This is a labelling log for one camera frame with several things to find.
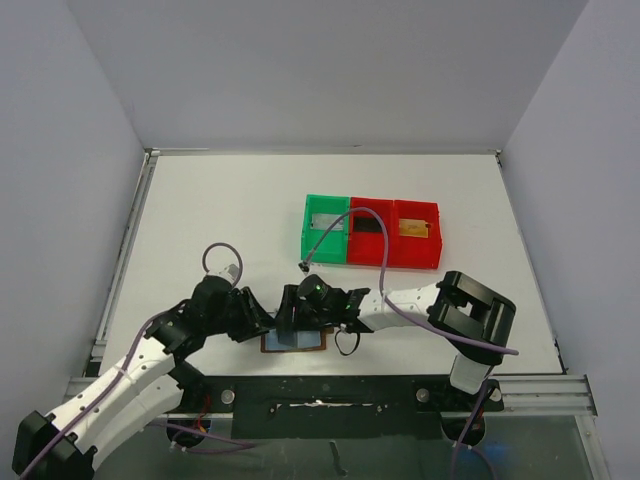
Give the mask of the gold card pocket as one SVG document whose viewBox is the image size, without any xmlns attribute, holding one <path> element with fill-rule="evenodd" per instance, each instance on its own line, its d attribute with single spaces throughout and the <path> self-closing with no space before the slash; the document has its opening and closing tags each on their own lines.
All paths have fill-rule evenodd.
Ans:
<svg viewBox="0 0 640 480">
<path fill-rule="evenodd" d="M 430 224 L 424 219 L 400 218 L 398 232 L 402 237 L 428 238 Z"/>
</svg>

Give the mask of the brown leather card holder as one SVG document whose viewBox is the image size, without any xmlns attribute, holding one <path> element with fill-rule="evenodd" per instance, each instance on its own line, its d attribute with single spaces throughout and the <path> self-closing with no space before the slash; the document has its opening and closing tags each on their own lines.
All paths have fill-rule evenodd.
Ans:
<svg viewBox="0 0 640 480">
<path fill-rule="evenodd" d="M 325 332 L 297 331 L 279 335 L 271 330 L 261 337 L 260 351 L 264 354 L 323 351 L 326 349 Z"/>
</svg>

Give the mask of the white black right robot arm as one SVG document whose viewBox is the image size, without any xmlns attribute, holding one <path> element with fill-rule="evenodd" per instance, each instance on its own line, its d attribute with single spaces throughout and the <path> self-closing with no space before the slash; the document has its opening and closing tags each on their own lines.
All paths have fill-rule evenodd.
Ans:
<svg viewBox="0 0 640 480">
<path fill-rule="evenodd" d="M 415 289 L 379 291 L 334 288 L 318 275 L 287 285 L 275 316 L 280 342 L 298 331 L 337 328 L 344 333 L 374 333 L 420 327 L 448 340 L 457 350 L 449 381 L 466 394 L 480 392 L 506 355 L 515 304 L 459 271 Z"/>
</svg>

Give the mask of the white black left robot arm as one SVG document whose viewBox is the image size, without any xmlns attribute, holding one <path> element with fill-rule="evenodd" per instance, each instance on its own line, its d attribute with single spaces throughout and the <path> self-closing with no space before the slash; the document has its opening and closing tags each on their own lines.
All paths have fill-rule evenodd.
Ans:
<svg viewBox="0 0 640 480">
<path fill-rule="evenodd" d="M 249 288 L 205 276 L 190 298 L 148 319 L 127 353 L 83 391 L 20 422 L 13 471 L 22 479 L 92 478 L 109 447 L 185 399 L 200 403 L 205 376 L 188 358 L 208 337 L 243 342 L 273 324 Z"/>
</svg>

